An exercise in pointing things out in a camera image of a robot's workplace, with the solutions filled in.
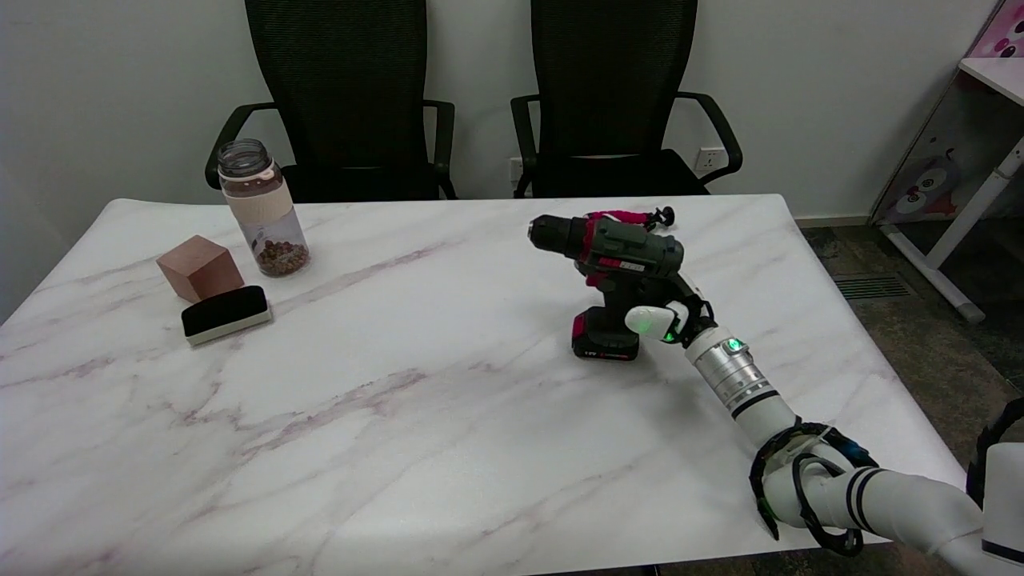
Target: silver metal joint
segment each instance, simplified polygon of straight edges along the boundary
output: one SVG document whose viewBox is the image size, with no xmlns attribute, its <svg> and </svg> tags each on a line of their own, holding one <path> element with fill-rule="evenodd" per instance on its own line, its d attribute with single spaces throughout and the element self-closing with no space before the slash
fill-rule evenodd
<svg viewBox="0 0 1024 576">
<path fill-rule="evenodd" d="M 693 366 L 730 413 L 746 401 L 774 390 L 754 364 L 750 348 L 735 338 L 711 346 Z"/>
</svg>

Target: chair armrest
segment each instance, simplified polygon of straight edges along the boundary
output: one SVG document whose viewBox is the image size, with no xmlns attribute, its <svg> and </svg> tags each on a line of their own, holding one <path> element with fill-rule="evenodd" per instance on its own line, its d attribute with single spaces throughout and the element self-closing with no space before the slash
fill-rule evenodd
<svg viewBox="0 0 1024 576">
<path fill-rule="evenodd" d="M 455 137 L 455 105 L 437 100 L 423 100 L 423 106 L 437 109 L 437 126 L 434 132 L 434 171 L 447 176 L 452 164 L 452 140 Z"/>
<path fill-rule="evenodd" d="M 534 124 L 529 120 L 529 102 L 540 100 L 540 94 L 512 98 L 512 120 L 515 122 L 515 135 L 519 139 L 524 172 L 530 172 L 537 167 L 537 143 L 534 141 Z"/>
<path fill-rule="evenodd" d="M 240 106 L 234 109 L 234 112 L 227 118 L 227 122 L 224 123 L 224 127 L 220 130 L 220 135 L 217 136 L 216 143 L 213 145 L 213 151 L 210 152 L 210 158 L 206 161 L 206 183 L 210 184 L 213 190 L 220 190 L 220 176 L 217 174 L 217 152 L 227 142 L 239 137 L 239 132 L 242 131 L 242 126 L 245 125 L 246 120 L 249 120 L 249 116 L 257 110 L 270 110 L 276 109 L 278 105 L 273 102 L 263 102 L 263 104 L 250 104 L 246 106 Z"/>
<path fill-rule="evenodd" d="M 701 184 L 708 184 L 712 180 L 721 178 L 727 174 L 732 174 L 738 172 L 739 168 L 743 166 L 743 152 L 739 149 L 739 140 L 736 139 L 736 135 L 732 133 L 732 126 L 729 125 L 729 121 L 725 119 L 725 115 L 722 114 L 722 109 L 718 108 L 718 104 L 715 98 L 709 96 L 708 94 L 700 94 L 697 92 L 677 92 L 677 98 L 687 98 L 691 100 L 696 100 L 703 109 L 705 114 L 711 119 L 711 123 L 715 126 L 715 131 L 718 132 L 718 137 L 722 140 L 722 146 L 725 147 L 725 153 L 729 157 L 729 165 L 725 168 L 715 170 L 714 172 L 700 178 Z"/>
</svg>

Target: floor vent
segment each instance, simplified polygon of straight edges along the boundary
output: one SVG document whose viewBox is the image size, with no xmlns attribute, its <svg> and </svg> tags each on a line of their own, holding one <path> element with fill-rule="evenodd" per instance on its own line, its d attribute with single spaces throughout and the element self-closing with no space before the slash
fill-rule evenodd
<svg viewBox="0 0 1024 576">
<path fill-rule="evenodd" d="M 847 274 L 834 276 L 843 297 L 852 302 L 883 302 L 916 297 L 906 281 L 896 274 Z"/>
</svg>

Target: black office chair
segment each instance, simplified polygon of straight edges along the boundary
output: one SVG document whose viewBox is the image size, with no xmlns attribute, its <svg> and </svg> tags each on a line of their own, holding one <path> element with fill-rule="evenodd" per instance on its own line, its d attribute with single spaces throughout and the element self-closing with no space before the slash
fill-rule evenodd
<svg viewBox="0 0 1024 576">
<path fill-rule="evenodd" d="M 295 152 L 284 167 L 295 202 L 455 199 L 449 176 L 455 106 L 423 99 L 425 0 L 246 0 L 272 102 L 240 107 L 206 165 L 249 115 L 276 109 Z M 423 108 L 437 109 L 434 163 Z"/>
<path fill-rule="evenodd" d="M 523 176 L 516 198 L 708 194 L 705 184 L 739 170 L 743 157 L 707 94 L 679 92 L 696 24 L 696 0 L 532 0 L 534 64 L 540 94 L 512 100 Z M 697 178 L 662 150 L 676 98 L 711 118 L 728 167 Z M 541 104 L 541 150 L 529 102 Z M 584 158 L 614 156 L 616 158 Z"/>
</svg>

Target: drill label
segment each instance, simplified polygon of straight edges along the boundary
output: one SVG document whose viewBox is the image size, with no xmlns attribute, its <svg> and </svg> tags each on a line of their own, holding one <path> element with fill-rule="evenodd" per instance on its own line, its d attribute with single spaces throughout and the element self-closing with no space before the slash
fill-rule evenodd
<svg viewBox="0 0 1024 576">
<path fill-rule="evenodd" d="M 617 268 L 622 270 L 631 270 L 633 272 L 643 272 L 646 270 L 643 264 L 635 264 L 633 262 L 624 262 L 623 260 L 616 260 L 614 258 L 599 258 L 597 260 L 598 265 L 606 268 Z"/>
</svg>

